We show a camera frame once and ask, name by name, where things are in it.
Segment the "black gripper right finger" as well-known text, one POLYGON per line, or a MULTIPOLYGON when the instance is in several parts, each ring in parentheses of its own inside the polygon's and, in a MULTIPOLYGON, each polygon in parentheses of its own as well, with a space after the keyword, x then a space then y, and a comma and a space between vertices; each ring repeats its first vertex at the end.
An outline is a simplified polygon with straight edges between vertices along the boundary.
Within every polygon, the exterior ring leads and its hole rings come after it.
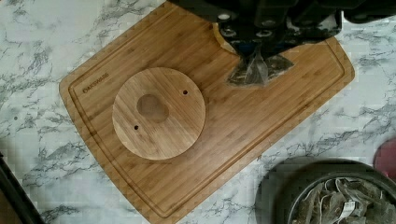
POLYGON ((272 29, 272 34, 264 38, 264 57, 269 58, 288 49, 304 44, 316 44, 339 34, 342 30, 342 14, 336 10, 317 24, 296 26, 290 18, 272 29))

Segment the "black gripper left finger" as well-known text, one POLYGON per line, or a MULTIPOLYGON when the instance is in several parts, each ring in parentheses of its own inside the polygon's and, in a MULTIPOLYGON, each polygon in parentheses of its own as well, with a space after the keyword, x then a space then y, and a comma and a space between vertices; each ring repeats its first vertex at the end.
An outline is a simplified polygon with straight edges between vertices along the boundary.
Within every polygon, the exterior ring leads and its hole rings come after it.
POLYGON ((261 42, 257 36, 260 29, 255 24, 257 12, 256 8, 238 8, 236 11, 225 8, 213 10, 220 35, 242 58, 252 55, 261 42))

